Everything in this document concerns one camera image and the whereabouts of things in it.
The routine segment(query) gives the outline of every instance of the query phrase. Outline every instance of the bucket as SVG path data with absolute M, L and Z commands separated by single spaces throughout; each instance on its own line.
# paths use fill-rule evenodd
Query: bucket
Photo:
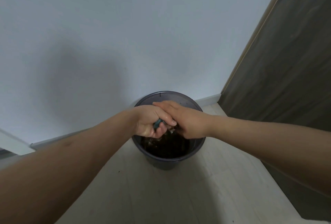
M 153 102 L 162 102 L 164 100 L 172 100 L 177 102 L 178 104 L 196 109 L 198 111 L 202 111 L 200 106 L 190 97 L 178 93 L 178 92 L 172 92 L 172 91 L 162 91 L 162 92 L 156 92 L 151 93 L 145 97 L 143 97 L 135 106 L 139 105 L 152 105 Z M 190 139 L 190 144 L 188 151 L 185 155 L 166 159 L 166 158 L 160 158 L 157 156 L 154 156 L 147 152 L 142 146 L 141 146 L 141 140 L 142 137 L 138 135 L 132 136 L 132 140 L 135 143 L 136 147 L 146 156 L 149 163 L 151 163 L 156 168 L 162 169 L 162 170 L 170 170 L 174 168 L 180 161 L 184 159 L 188 159 L 189 157 L 193 156 L 199 149 L 202 147 L 203 143 L 205 142 L 205 137 L 200 139 Z

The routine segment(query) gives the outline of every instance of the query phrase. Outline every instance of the bucket base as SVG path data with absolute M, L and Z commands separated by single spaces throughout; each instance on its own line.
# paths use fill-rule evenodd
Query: bucket base
M 171 170 L 172 168 L 177 166 L 178 163 L 180 162 L 180 161 L 158 161 L 148 156 L 145 157 L 150 164 L 152 164 L 155 168 L 161 170 Z

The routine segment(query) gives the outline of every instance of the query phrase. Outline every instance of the teal cloth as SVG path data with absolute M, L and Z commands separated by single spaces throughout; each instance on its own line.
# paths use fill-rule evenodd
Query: teal cloth
M 165 124 L 165 121 L 162 119 L 158 119 L 155 123 L 154 123 L 154 129 L 157 129 L 160 126 L 160 123 L 163 122 Z

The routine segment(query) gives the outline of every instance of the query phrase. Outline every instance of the person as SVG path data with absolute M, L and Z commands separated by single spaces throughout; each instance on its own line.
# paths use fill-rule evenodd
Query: person
M 158 138 L 167 125 L 185 138 L 213 137 L 331 196 L 331 133 L 303 126 L 209 115 L 173 101 L 123 111 L 0 171 L 0 223 L 54 223 L 134 134 Z

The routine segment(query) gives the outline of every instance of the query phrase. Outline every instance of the dark wood panel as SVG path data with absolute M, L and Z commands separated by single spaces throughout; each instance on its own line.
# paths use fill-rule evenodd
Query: dark wood panel
M 331 0 L 278 0 L 219 104 L 230 117 L 331 131 Z M 330 198 L 267 169 L 303 218 L 331 221 Z

